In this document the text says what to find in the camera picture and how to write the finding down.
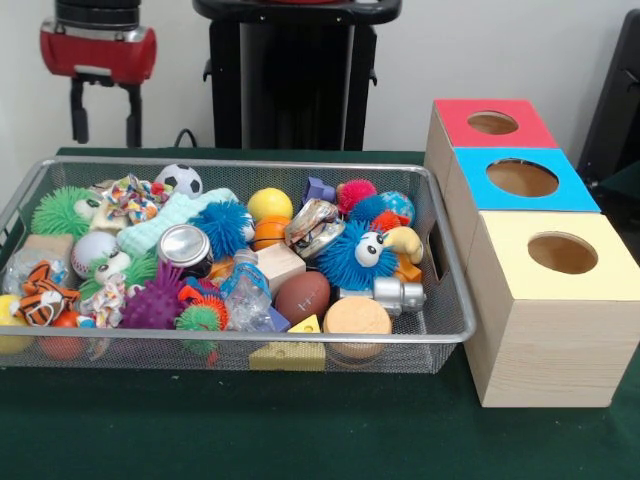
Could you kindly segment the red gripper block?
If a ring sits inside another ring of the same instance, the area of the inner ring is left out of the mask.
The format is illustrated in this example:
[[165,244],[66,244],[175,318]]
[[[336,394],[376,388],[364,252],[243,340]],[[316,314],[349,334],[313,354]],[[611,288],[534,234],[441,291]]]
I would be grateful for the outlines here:
[[[91,30],[43,24],[40,51],[45,66],[54,75],[80,74],[108,77],[124,83],[130,113],[126,119],[126,145],[142,145],[142,97],[140,84],[151,77],[157,54],[155,31],[139,26],[133,30]],[[83,106],[84,82],[71,79],[70,110],[72,138],[79,144],[89,141],[87,111]]]

